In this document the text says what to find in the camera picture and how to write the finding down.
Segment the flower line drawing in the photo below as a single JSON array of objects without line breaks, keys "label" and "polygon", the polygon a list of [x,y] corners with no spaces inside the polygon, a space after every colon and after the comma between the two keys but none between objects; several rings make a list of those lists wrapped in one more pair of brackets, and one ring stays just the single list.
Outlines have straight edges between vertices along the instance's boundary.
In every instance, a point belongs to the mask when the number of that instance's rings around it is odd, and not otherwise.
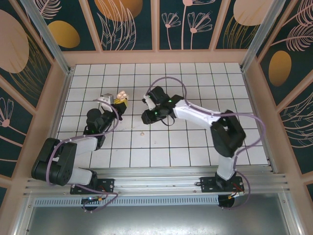
[{"label": "flower line drawing", "polygon": [[[0,127],[3,128],[11,128],[12,130],[26,136],[25,133],[15,129],[14,127],[12,127],[10,125],[10,119],[12,117],[12,113],[13,113],[13,108],[14,108],[14,102],[10,99],[7,100],[7,103],[5,103],[5,100],[3,97],[0,98]],[[23,145],[20,143],[17,143],[15,141],[12,141],[8,138],[5,138],[3,136],[0,136],[0,139],[7,141],[11,144],[14,144],[16,146],[22,147]],[[0,159],[0,161],[5,161],[5,162],[17,162],[17,160],[8,160],[8,159]]]},{"label": "flower line drawing", "polygon": [[184,12],[182,16],[182,27],[181,27],[181,49],[184,50],[184,26],[185,26],[185,16],[186,9],[188,6],[192,5],[206,5],[210,3],[214,3],[215,0],[182,0],[182,3],[185,5]]},{"label": "flower line drawing", "polygon": [[167,15],[167,13],[162,14],[162,20],[165,24],[166,31],[167,31],[167,40],[168,40],[168,46],[170,47],[170,50],[172,49],[171,47],[171,42],[170,42],[170,36],[168,33],[168,29],[176,26],[181,25],[181,21],[179,21],[179,17],[176,13],[170,13]]},{"label": "flower line drawing", "polygon": [[195,18],[195,13],[189,13],[188,16],[188,24],[191,32],[191,40],[190,40],[190,49],[192,49],[192,40],[193,35],[195,33],[201,33],[212,30],[212,25],[209,24],[211,22],[210,13],[199,13]]}]

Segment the black mounting plate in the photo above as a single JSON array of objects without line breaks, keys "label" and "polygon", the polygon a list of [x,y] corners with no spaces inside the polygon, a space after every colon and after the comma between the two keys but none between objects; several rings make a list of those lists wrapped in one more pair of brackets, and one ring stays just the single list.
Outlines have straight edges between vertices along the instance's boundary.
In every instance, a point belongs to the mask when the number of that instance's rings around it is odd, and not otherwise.
[{"label": "black mounting plate", "polygon": [[[113,192],[113,189],[114,189],[114,179],[98,179],[97,181],[97,187],[95,190],[98,190],[98,191],[101,191],[103,190],[103,188],[105,190],[105,192]],[[69,192],[71,195],[86,195],[86,194],[96,194],[98,195],[98,193],[93,193],[93,192],[90,192],[88,190],[85,190],[85,189],[82,189],[82,188],[79,188],[79,187],[73,187],[73,188],[70,188],[70,192]]]},{"label": "black mounting plate", "polygon": [[201,177],[200,182],[196,183],[196,185],[201,187],[202,192],[229,192],[231,194],[232,192],[238,191],[235,185],[238,188],[240,188],[242,191],[245,191],[243,179],[240,176],[232,177],[232,179],[230,179],[230,182],[228,186],[225,188],[225,190],[221,190],[216,185],[215,177]]}]

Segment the cable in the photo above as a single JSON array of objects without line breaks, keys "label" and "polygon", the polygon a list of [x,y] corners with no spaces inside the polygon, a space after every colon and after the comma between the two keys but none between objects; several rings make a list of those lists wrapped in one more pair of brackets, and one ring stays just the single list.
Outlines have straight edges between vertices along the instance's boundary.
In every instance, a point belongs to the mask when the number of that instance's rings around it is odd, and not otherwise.
[{"label": "cable", "polygon": [[90,192],[94,192],[94,193],[97,193],[97,194],[101,194],[101,195],[115,195],[115,197],[112,198],[110,201],[108,201],[106,204],[104,204],[103,206],[99,206],[99,207],[97,207],[96,209],[94,209],[94,210],[92,210],[92,211],[86,210],[85,205],[86,205],[86,203],[88,203],[88,201],[86,201],[86,202],[83,204],[83,209],[84,209],[85,212],[90,213],[90,214],[91,214],[91,213],[94,213],[94,212],[98,212],[98,211],[100,211],[100,210],[103,210],[105,207],[108,206],[108,204],[110,204],[111,202],[113,202],[113,201],[118,197],[118,193],[116,193],[116,192],[101,192],[101,191],[97,191],[97,190],[93,190],[93,189],[87,188],[87,187],[82,186],[82,185],[75,185],[75,186],[80,187],[80,188],[85,189],[85,190],[88,190],[88,191],[90,191]]},{"label": "cable", "polygon": [[[51,168],[52,160],[53,160],[53,157],[54,157],[54,155],[56,154],[57,150],[60,148],[60,146],[61,146],[63,143],[70,142],[70,141],[75,141],[75,140],[80,140],[80,139],[83,139],[83,138],[85,138],[85,137],[97,137],[97,136],[106,135],[106,134],[108,134],[108,133],[114,131],[114,129],[117,127],[117,125],[118,125],[118,123],[119,123],[119,119],[118,119],[119,115],[118,115],[118,112],[116,111],[116,109],[115,109],[112,105],[110,105],[110,104],[108,104],[108,103],[106,103],[106,102],[104,102],[104,101],[102,101],[102,100],[95,99],[95,100],[93,100],[93,101],[100,102],[100,103],[104,103],[104,104],[108,105],[109,107],[111,107],[112,110],[115,112],[115,115],[116,115],[116,120],[117,120],[116,124],[114,125],[114,127],[113,127],[111,130],[105,131],[104,133],[94,134],[94,135],[76,136],[76,137],[72,137],[72,138],[63,140],[63,141],[61,141],[60,143],[58,143],[58,144],[55,146],[55,148],[54,148],[54,150],[52,151],[52,153],[51,153],[51,156],[50,156],[50,159],[49,159],[49,162],[48,162],[48,165],[47,165],[46,174],[45,174],[45,180],[46,180],[46,182],[47,182],[47,184],[48,184],[49,186],[53,185],[53,184],[51,184],[50,181],[49,181],[49,174],[50,174],[50,168]],[[105,208],[108,204],[110,204],[112,201],[114,201],[114,200],[118,197],[118,193],[116,193],[116,192],[101,192],[101,191],[96,191],[96,190],[87,188],[87,187],[82,186],[82,185],[76,185],[76,186],[78,186],[78,187],[80,187],[80,188],[83,188],[83,189],[85,189],[85,190],[87,190],[87,191],[95,192],[95,193],[98,193],[98,194],[101,194],[101,195],[106,195],[106,196],[108,196],[108,195],[115,195],[115,197],[114,197],[113,199],[111,199],[110,201],[108,201],[104,206],[97,207],[96,209],[94,209],[94,210],[92,210],[92,211],[86,210],[86,209],[85,209],[85,203],[84,203],[83,209],[85,210],[85,212],[92,213],[92,212],[97,212],[97,211],[99,211],[99,210],[102,210],[103,208]]]},{"label": "cable", "polygon": [[249,198],[250,198],[251,187],[250,187],[250,183],[249,183],[248,179],[246,178],[246,176],[244,176],[242,173],[240,173],[239,171],[236,170],[237,158],[238,158],[238,155],[239,155],[240,153],[242,153],[243,151],[245,151],[245,150],[247,150],[247,149],[250,149],[250,148],[256,146],[257,143],[260,142],[260,141],[263,139],[263,137],[265,136],[265,131],[266,131],[265,124],[262,122],[262,120],[261,120],[260,118],[254,116],[254,115],[251,115],[251,114],[243,114],[243,113],[217,114],[217,113],[210,113],[210,112],[207,112],[207,111],[202,110],[202,109],[198,109],[197,107],[193,106],[193,105],[187,100],[187,88],[186,88],[185,84],[183,84],[182,81],[180,81],[179,79],[177,79],[177,78],[175,78],[175,77],[167,77],[167,76],[166,76],[166,77],[161,77],[161,78],[157,79],[156,81],[154,81],[154,82],[150,85],[150,87],[149,87],[148,90],[147,90],[146,95],[148,95],[148,92],[151,90],[151,87],[153,87],[153,85],[154,85],[156,82],[158,82],[158,81],[160,81],[160,80],[163,80],[163,79],[167,79],[167,78],[173,79],[173,80],[179,82],[179,83],[182,85],[182,87],[183,87],[183,89],[184,89],[184,91],[185,91],[184,100],[185,100],[186,104],[187,104],[190,108],[192,108],[193,110],[196,110],[196,111],[201,112],[201,113],[206,114],[206,115],[215,116],[215,117],[246,116],[246,117],[254,118],[255,120],[257,120],[257,121],[261,124],[262,133],[261,133],[260,137],[259,137],[254,143],[250,144],[249,146],[246,146],[246,147],[244,147],[244,148],[242,148],[242,149],[239,149],[239,150],[236,152],[235,159],[234,159],[233,169],[234,169],[235,172],[237,172],[239,175],[241,175],[241,176],[245,179],[245,181],[246,181],[246,183],[247,183],[247,185],[248,185],[248,197],[247,197],[247,199],[245,200],[245,202],[242,203],[241,205],[236,206],[236,207],[234,207],[234,208],[229,208],[229,209],[232,210],[232,209],[236,209],[236,208],[239,208],[239,207],[243,206],[244,204],[247,203],[247,201],[248,201]]},{"label": "cable", "polygon": [[48,165],[47,165],[47,171],[46,171],[46,173],[45,173],[45,180],[46,180],[47,184],[50,185],[49,173],[50,173],[50,168],[51,168],[51,164],[52,164],[53,157],[54,157],[54,155],[56,154],[57,150],[60,148],[60,146],[61,146],[63,143],[67,143],[67,142],[71,142],[71,141],[80,140],[80,139],[83,139],[83,138],[85,138],[85,137],[103,136],[103,135],[106,135],[106,134],[112,132],[112,131],[117,127],[117,125],[118,125],[118,123],[119,123],[119,120],[118,120],[119,115],[118,115],[118,112],[116,111],[116,109],[115,109],[112,105],[110,105],[110,104],[108,104],[107,102],[104,102],[104,101],[102,101],[102,100],[95,99],[95,100],[93,100],[93,101],[100,102],[100,103],[104,103],[104,104],[108,105],[110,108],[112,108],[112,110],[113,110],[113,111],[115,112],[115,114],[116,114],[116,120],[117,120],[116,124],[114,125],[114,127],[113,127],[111,130],[106,131],[106,132],[104,132],[104,133],[94,134],[94,135],[76,136],[76,137],[72,137],[72,138],[69,138],[69,139],[66,139],[66,140],[63,140],[63,141],[59,142],[59,143],[55,146],[54,150],[52,151],[51,156],[50,156],[50,159],[49,159],[49,162],[48,162]]}]

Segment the black grid line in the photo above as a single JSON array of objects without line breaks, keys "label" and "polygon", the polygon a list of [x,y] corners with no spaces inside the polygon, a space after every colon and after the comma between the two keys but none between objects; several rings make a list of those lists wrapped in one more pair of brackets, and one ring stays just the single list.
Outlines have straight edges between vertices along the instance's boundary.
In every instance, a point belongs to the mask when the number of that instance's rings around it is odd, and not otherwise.
[{"label": "black grid line", "polygon": [[[234,97],[233,90],[232,90],[231,86],[230,86],[230,91],[231,91],[232,96]],[[251,165],[250,157],[249,157],[249,154],[248,154],[247,149],[246,149],[246,155],[248,156],[249,165]]]},{"label": "black grid line", "polygon": [[205,140],[206,140],[206,145],[207,145],[207,153],[208,153],[208,157],[209,157],[209,162],[210,162],[210,165],[211,165],[211,160],[210,160],[210,154],[209,154],[209,149],[208,149],[208,142],[207,142],[207,136],[206,136],[206,131],[204,131],[205,133]]},{"label": "black grid line", "polygon": [[[120,74],[120,71],[121,71],[121,65],[119,65],[118,82],[117,82],[117,92],[118,92],[119,74]],[[109,167],[111,167],[113,140],[114,140],[114,131],[112,131],[112,143],[111,143],[111,152],[110,152],[110,163],[109,163]]]}]

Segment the floor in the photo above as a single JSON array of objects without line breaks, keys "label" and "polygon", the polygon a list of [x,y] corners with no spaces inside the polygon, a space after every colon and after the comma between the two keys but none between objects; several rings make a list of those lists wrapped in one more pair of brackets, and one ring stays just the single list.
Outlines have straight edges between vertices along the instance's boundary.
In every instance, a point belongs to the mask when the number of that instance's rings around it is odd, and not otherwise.
[{"label": "floor", "polygon": [[[230,109],[252,113],[237,63],[107,64],[77,65],[59,127],[58,138],[82,135],[87,111],[101,94],[128,93],[129,106],[117,129],[107,135],[102,149],[75,159],[77,167],[167,167],[218,165],[210,131],[177,119],[168,127],[161,122],[144,125],[141,114],[148,107],[141,101],[156,79],[171,76],[187,86],[188,100],[210,110]],[[171,79],[160,81],[169,96],[182,95],[181,85]],[[239,117],[249,145],[259,138],[255,121]],[[262,144],[242,153],[238,165],[267,165]]]}]

